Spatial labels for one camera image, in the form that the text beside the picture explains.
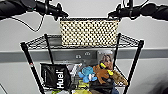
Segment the wire basket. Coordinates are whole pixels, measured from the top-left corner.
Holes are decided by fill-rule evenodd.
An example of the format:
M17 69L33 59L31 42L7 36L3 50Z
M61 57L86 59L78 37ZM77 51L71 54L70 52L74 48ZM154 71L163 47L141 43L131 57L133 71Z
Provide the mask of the wire basket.
M110 18L61 18L63 46L97 46L116 43L119 21Z

